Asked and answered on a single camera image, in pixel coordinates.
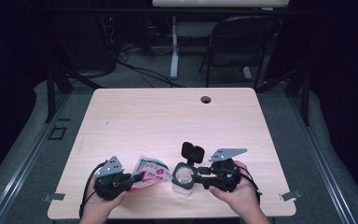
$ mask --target wooden table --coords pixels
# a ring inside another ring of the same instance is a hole
[[[211,98],[209,104],[200,98]],[[261,208],[269,217],[291,216],[289,188],[253,89],[99,89],[94,92],[52,201],[52,219],[78,218],[82,193],[94,167],[116,155],[131,173],[140,155],[163,161],[173,172],[184,142],[205,149],[200,166],[221,147],[247,148],[244,162],[263,192]],[[127,195],[110,218],[237,217],[229,206],[197,184],[190,196],[158,183]]]

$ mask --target black metal bar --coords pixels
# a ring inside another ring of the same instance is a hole
[[[70,77],[73,77],[77,80],[79,80],[80,82],[82,82],[83,84],[86,84],[87,86],[93,88],[94,90],[100,89],[102,86],[96,84],[95,82],[90,81],[88,78],[86,77],[82,77],[80,74],[78,74],[77,72],[67,69],[65,67],[60,67],[62,69],[62,71],[66,72]]]
[[[30,12],[38,14],[95,14],[95,15],[151,15],[151,16],[218,16],[218,15],[275,15],[285,18],[304,19],[321,17],[329,11],[289,11],[255,9],[261,7],[147,7],[147,8],[57,8],[31,7]]]
[[[308,119],[308,109],[310,101],[310,71],[305,71],[304,74],[304,84],[302,87],[301,93],[301,118],[307,126],[310,126],[310,121]]]
[[[260,86],[259,88],[255,89],[255,92],[266,91],[269,88],[275,86],[276,84],[278,84],[278,83],[286,80],[287,78],[291,77],[292,75],[298,73],[299,70],[300,70],[299,68],[295,68],[295,69],[291,70],[290,72],[284,74],[283,76],[277,77],[277,78],[271,80],[270,82],[268,82],[267,84],[264,84],[264,85]]]
[[[48,71],[46,82],[48,84],[48,117],[46,118],[46,123],[49,123],[56,112],[54,76],[51,69]]]

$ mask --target silver metal plate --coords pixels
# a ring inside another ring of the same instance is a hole
[[[116,156],[113,156],[104,166],[98,171],[97,176],[113,175],[124,171],[123,165]]]
[[[209,161],[225,161],[246,151],[246,148],[219,148],[212,157],[209,158]]]

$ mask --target finger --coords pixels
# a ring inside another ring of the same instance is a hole
[[[208,188],[208,190],[212,193],[212,195],[220,200],[222,200],[223,202],[227,201],[227,193],[222,191],[221,189],[218,189],[214,186],[210,186]]]
[[[89,188],[87,189],[87,194],[90,196],[92,192],[95,191],[94,185],[95,181],[97,180],[97,175],[94,175],[92,179],[89,181]]]
[[[119,206],[124,201],[126,195],[127,195],[127,191],[121,192],[113,201],[110,202],[110,206],[111,206],[110,209],[112,210],[117,206]]]
[[[240,167],[242,167],[242,168],[248,170],[248,167],[247,167],[245,164],[243,164],[241,161],[234,161],[234,163],[235,163],[237,166],[240,166]]]

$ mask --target wrist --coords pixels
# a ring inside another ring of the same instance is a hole
[[[247,224],[267,224],[269,220],[260,207],[249,209],[239,214]]]

